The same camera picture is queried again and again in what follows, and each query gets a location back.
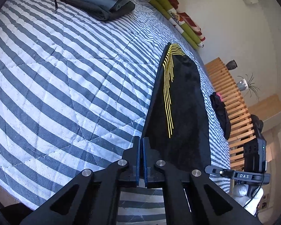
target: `striped bedspread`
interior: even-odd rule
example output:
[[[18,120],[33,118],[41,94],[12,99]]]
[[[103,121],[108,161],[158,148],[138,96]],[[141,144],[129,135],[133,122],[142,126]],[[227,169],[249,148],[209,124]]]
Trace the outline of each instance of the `striped bedspread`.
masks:
[[[0,10],[0,185],[32,209],[141,135],[168,42],[197,64],[211,163],[229,167],[200,57],[147,0],[132,1],[135,10],[111,22],[60,1],[54,13],[53,0],[8,0]],[[213,181],[229,190],[228,180]],[[165,223],[162,190],[123,189],[117,219]]]

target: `vase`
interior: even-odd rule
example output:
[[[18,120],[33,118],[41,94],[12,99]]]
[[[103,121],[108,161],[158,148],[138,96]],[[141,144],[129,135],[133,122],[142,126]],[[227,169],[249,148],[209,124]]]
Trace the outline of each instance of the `vase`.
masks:
[[[237,68],[237,64],[234,60],[232,60],[226,64],[226,68],[228,70],[233,70],[233,69]]]

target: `green yoga mat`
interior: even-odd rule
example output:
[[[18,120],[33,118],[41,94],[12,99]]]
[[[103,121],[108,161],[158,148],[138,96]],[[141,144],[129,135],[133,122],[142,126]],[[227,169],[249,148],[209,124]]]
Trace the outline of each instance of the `green yoga mat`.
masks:
[[[156,0],[165,11],[173,17],[173,19],[179,24],[179,26],[188,34],[188,36],[199,46],[203,47],[203,43],[200,38],[195,34],[195,32],[189,27],[189,25],[179,16],[174,7],[170,4],[168,0]]]
[[[188,34],[176,23],[176,21],[169,15],[169,13],[159,4],[157,0],[150,0],[149,3],[155,7],[183,36],[183,38],[192,46],[197,49],[198,45],[188,36]]]

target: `wooden slatted shelf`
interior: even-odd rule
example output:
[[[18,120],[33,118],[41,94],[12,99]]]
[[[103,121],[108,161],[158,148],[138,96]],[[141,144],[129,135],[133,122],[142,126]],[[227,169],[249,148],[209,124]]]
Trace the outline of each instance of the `wooden slatted shelf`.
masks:
[[[233,77],[221,59],[217,58],[205,67],[215,91],[222,96],[231,123],[228,140],[230,167],[234,170],[243,170],[244,148],[242,145],[255,138],[250,113]]]

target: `rolled mat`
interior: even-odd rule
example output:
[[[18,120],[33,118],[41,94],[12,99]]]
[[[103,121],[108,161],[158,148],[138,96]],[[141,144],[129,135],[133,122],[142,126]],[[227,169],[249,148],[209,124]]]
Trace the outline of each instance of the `rolled mat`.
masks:
[[[195,34],[199,37],[201,41],[205,40],[205,36],[202,34],[201,28],[188,16],[188,14],[179,7],[178,0],[168,0],[171,5],[176,9],[176,11],[179,13],[180,17],[184,19],[184,21],[191,27],[191,29],[195,32]]]
[[[200,38],[195,34],[195,32],[189,27],[189,25],[184,21],[184,19],[177,13],[174,7],[168,0],[156,0],[171,17],[178,23],[178,25],[188,34],[188,36],[199,46],[203,47],[204,44]]]
[[[168,12],[159,4],[157,0],[149,0],[151,4],[158,12],[160,12],[183,36],[183,38],[194,48],[198,48],[197,44],[188,36],[188,34],[177,24],[177,22],[168,14]]]

